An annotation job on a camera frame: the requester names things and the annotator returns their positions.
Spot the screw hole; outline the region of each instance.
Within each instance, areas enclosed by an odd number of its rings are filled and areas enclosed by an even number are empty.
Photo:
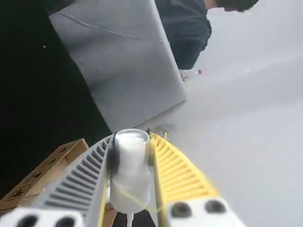
[[[216,213],[216,214],[223,214],[226,212],[225,206],[217,200],[208,201],[205,205],[205,210],[208,213]]]
[[[62,218],[60,219],[55,227],[73,227],[75,225],[75,220],[73,218]]]
[[[175,218],[188,218],[191,216],[191,209],[187,203],[177,202],[171,208],[171,214]]]
[[[38,218],[36,216],[29,215],[29,216],[22,218],[18,222],[17,227],[33,227],[33,226],[35,226],[37,221],[38,221]]]

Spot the person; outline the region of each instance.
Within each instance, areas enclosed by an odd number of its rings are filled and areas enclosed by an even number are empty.
[[[180,70],[193,68],[212,33],[207,11],[244,12],[258,0],[156,0],[164,30]]]

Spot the brown cardboard box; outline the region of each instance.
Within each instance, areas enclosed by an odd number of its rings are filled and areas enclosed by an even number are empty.
[[[114,209],[105,210],[103,216],[102,227],[112,227],[117,211]]]
[[[40,165],[0,200],[0,214],[17,206],[29,206],[73,160],[88,149],[84,139],[59,146]]]

